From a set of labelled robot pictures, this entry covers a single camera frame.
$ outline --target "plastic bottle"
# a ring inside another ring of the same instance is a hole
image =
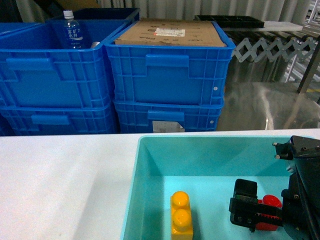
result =
[[[64,34],[68,41],[69,47],[71,49],[83,49],[84,38],[80,24],[75,20],[74,13],[72,10],[63,11],[65,23],[64,23]]]

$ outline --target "white paper label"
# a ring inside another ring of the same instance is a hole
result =
[[[166,36],[166,37],[184,37],[186,34],[185,29],[176,28],[157,28],[154,32],[156,36]]]
[[[184,133],[185,129],[176,121],[152,121],[154,133]]]

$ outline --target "white curtain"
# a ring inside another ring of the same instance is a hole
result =
[[[193,20],[195,15],[240,15],[262,21],[302,24],[311,0],[97,0],[102,8],[140,8],[145,18]],[[33,0],[16,0],[24,22],[43,22],[47,15]]]
[[[16,0],[22,21],[43,23],[49,16],[33,0]]]

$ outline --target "white table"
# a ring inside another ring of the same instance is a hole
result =
[[[182,134],[320,139],[320,129]],[[0,137],[0,239],[119,239],[141,136]]]

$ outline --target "yellow lego brick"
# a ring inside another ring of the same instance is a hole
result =
[[[184,191],[175,192],[170,198],[171,240],[192,240],[192,225],[189,196]]]

